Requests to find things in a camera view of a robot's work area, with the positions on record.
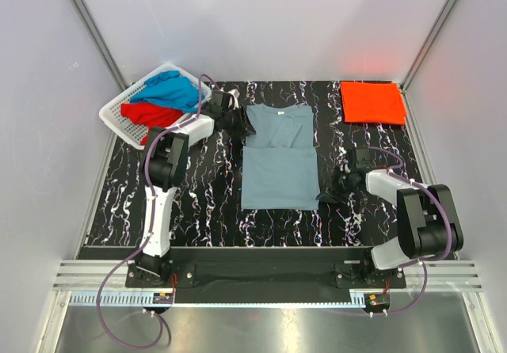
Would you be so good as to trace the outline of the grey blue t shirt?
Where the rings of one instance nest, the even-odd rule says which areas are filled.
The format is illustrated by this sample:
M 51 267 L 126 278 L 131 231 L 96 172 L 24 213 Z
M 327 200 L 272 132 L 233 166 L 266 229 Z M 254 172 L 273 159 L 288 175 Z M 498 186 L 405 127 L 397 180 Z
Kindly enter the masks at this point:
M 242 149 L 242 209 L 317 209 L 320 187 L 312 108 L 257 104 L 246 114 L 255 133 L 246 137 Z

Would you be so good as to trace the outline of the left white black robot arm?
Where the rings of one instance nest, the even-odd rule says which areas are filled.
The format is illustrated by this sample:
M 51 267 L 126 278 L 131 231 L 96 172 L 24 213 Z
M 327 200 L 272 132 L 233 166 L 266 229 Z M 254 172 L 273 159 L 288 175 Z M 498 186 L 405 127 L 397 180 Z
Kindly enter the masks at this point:
M 154 127 L 143 151 L 146 212 L 139 252 L 133 258 L 143 277 L 153 286 L 174 277 L 170 263 L 170 220 L 177 188 L 185 178 L 189 148 L 218 131 L 231 137 L 255 133 L 239 91 L 214 91 L 200 114 L 185 117 L 170 127 Z

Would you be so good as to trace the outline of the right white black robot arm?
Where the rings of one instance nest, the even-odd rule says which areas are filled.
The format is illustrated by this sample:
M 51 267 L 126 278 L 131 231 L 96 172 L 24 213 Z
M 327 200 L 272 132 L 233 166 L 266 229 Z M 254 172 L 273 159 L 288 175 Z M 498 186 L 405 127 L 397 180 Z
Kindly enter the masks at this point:
M 388 287 L 403 279 L 404 268 L 444 260 L 463 247 L 463 231 L 450 188 L 398 175 L 395 171 L 403 167 L 402 159 L 382 168 L 374 162 L 373 151 L 373 146 L 349 150 L 348 171 L 336 168 L 316 198 L 320 203 L 342 203 L 364 189 L 395 206 L 397 212 L 394 238 L 366 249 L 356 264 L 336 266 L 340 288 Z

